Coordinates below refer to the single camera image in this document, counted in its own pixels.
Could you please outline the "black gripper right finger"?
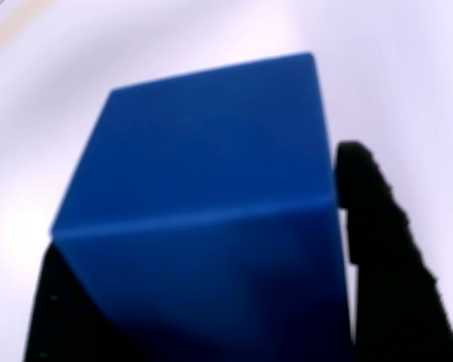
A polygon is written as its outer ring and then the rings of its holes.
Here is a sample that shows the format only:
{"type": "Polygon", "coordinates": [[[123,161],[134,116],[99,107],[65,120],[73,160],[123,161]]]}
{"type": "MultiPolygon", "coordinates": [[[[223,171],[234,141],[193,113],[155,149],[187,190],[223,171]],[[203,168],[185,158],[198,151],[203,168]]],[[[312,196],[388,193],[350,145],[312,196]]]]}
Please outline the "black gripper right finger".
{"type": "Polygon", "coordinates": [[[390,186],[359,142],[337,147],[339,204],[358,268],[357,361],[453,361],[453,329],[390,186]]]}

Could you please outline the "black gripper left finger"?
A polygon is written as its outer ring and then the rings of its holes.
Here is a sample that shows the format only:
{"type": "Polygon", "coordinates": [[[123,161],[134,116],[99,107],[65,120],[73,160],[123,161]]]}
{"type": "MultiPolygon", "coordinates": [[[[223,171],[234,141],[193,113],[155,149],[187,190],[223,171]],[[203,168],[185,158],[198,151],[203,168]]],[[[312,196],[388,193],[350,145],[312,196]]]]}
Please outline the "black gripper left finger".
{"type": "Polygon", "coordinates": [[[136,348],[99,311],[54,244],[42,260],[25,361],[135,361],[136,348]]]}

